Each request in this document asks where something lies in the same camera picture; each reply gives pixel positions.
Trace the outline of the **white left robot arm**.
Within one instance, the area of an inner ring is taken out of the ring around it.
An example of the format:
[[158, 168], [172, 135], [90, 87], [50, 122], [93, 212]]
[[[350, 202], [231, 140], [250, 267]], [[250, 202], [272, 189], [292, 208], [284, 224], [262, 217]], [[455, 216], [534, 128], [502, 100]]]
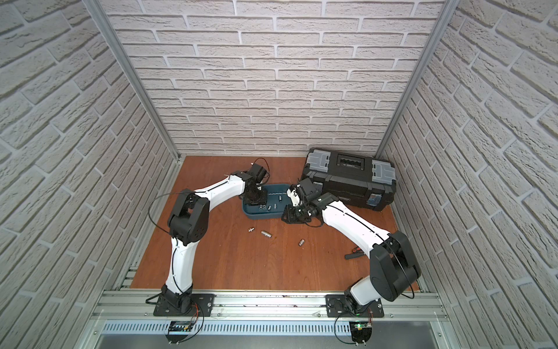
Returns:
[[224, 180], [197, 190], [182, 190], [169, 216], [171, 237], [169, 275], [161, 288], [161, 297], [184, 314], [193, 305], [193, 263], [199, 241], [209, 227], [209, 214], [215, 207], [240, 196], [249, 204], [265, 204], [267, 191], [262, 188], [267, 170], [256, 163], [247, 171], [236, 171]]

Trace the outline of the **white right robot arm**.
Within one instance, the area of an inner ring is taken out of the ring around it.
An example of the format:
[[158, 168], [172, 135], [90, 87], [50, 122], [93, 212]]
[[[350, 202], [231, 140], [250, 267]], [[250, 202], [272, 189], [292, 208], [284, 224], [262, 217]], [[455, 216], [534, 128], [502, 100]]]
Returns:
[[346, 307], [354, 314], [371, 302], [396, 300], [421, 276], [411, 243], [404, 233], [393, 234], [366, 221], [331, 193], [321, 194], [306, 178], [290, 186], [283, 222], [306, 224], [317, 218], [345, 235], [369, 259], [370, 273], [345, 292]]

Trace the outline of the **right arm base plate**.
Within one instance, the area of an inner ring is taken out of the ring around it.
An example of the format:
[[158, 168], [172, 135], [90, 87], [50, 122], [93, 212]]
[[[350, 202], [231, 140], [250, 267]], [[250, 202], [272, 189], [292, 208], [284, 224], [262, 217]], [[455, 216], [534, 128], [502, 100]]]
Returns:
[[326, 295], [325, 306], [328, 318], [356, 317], [356, 318], [384, 318], [383, 305], [380, 299], [370, 301], [365, 305], [346, 295]]

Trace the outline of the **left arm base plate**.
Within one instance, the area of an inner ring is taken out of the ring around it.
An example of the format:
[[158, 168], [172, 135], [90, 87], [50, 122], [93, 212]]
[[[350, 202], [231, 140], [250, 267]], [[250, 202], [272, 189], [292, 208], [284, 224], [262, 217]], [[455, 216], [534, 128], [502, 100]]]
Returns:
[[208, 317], [212, 313], [215, 294], [194, 293], [191, 295], [175, 297], [159, 295], [153, 311], [159, 317]]

